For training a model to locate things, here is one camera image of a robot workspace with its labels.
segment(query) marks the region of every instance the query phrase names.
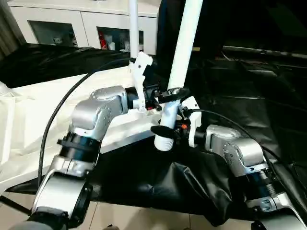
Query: black cloth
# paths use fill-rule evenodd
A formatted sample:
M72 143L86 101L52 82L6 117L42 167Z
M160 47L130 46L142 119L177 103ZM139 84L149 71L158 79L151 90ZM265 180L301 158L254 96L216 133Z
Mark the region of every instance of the black cloth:
M0 81L9 87L48 81L87 73L121 57L127 54L92 48L25 46L0 63ZM158 60L158 66L158 75L167 81L171 63ZM266 68L193 56L186 86L201 108L222 113L241 124L307 184L306 71L270 67L273 73ZM230 127L214 116L203 114L202 119L204 127ZM276 170L306 218L305 193L281 164ZM97 201L200 214L215 226L228 218L252 218L225 161L185 144L165 153L154 148L153 138L147 138L102 154L90 182L94 186L92 199ZM35 179L8 191L34 194L36 190Z

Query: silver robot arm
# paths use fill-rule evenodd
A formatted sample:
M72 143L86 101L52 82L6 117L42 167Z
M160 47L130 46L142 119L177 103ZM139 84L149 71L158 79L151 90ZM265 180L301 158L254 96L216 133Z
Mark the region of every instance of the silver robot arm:
M193 97L179 106L184 110L198 108ZM288 194L272 173L264 158L261 146L251 138L245 138L235 129L209 125L202 134L201 115L193 114L189 129L189 145L202 143L207 151L225 159L233 175L242 185L246 205L258 216L253 230L307 230L306 224L292 204Z
M130 66L135 87L102 88L76 105L68 133L58 141L61 151L36 194L32 215L11 230L66 230L82 224L93 190L87 178L98 160L101 142L114 117L133 108L145 110L143 73L152 62L140 52Z

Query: cabinet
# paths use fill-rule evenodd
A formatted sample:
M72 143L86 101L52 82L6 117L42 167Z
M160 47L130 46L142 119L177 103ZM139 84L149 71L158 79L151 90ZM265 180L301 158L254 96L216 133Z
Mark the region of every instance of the cabinet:
M156 54L161 0L139 0L140 50ZM129 0L11 0L28 43L130 50Z

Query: tiled floor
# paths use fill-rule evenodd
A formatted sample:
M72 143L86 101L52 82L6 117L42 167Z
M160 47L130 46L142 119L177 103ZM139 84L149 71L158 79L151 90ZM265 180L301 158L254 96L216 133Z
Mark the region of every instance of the tiled floor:
M33 195L6 193L8 198L32 207ZM27 216L0 203L0 230L24 221ZM203 216L170 212L152 208L130 207L91 202L85 220L75 230L102 230L113 224L120 230L250 230L250 222L228 220L224 225L214 228Z

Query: wire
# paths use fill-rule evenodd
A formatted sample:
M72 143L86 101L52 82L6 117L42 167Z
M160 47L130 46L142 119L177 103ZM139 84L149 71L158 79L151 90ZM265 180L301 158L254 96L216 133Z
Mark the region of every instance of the wire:
M230 58L228 58L228 57L226 56L226 54L225 54L223 51L221 51L221 53L222 53L222 55L224 56L224 58L226 58L227 61L231 61Z
M70 96L70 94L79 86L81 85L86 79L88 79L90 76L92 76L94 73L96 73L97 71L102 71L104 70L106 67L110 66L110 65L114 65L116 63L120 63L120 62L125 62L125 61L129 61L130 58L121 58L121 59L117 59L117 60L113 60L110 61L100 67L98 67L97 69L93 70L92 72L86 74L83 78L81 78L76 84L74 84L74 86L71 87L71 89L65 94L65 96L62 98L62 100L59 102L58 106L56 107L56 109L54 110L54 112L52 113L44 134L43 134L43 138L42 138L42 144L40 147L40 153L39 153L39 164L38 164L38 187L41 185L42 182L42 175L43 175L43 162L44 162L44 152L45 152L45 146L46 146L46 140L47 140L47 135L50 129L50 126L52 124L52 121L54 120L55 116L57 115L58 111L60 110L60 108L63 106L64 102L67 100L67 98Z
M275 167L274 165L272 164L272 162L270 161L268 155L266 154L266 152L270 153L277 161L279 161L284 167L285 169L292 175L292 177L294 178L294 180L296 182L298 182L300 184L300 186L302 187L304 193L307 192L307 188L304 186L304 184L298 179L297 176L294 176L291 169L289 169L288 165L286 165L286 163L284 163L281 158L279 156L277 156L272 150L268 149L267 147L261 145L257 139L252 135L250 134L245 128L243 128L239 123L233 121L232 119L222 115L222 114L219 114L219 113L216 113L216 112L213 112L213 111L210 111L210 110L204 110L204 109L191 109L191 110L188 110L188 112L202 112L202 113L208 113L208 114L213 114L215 116L218 116L218 117L221 117L222 119L228 121L229 123L231 123L232 125L235 125L236 127L238 127L239 129L241 129L249 138L253 139L254 141L256 141L261 149L262 149L262 152L264 154L264 157L265 157L265 160L267 161L268 165L271 166L273 172L277 175L277 176L280 176L277 171L275 170Z

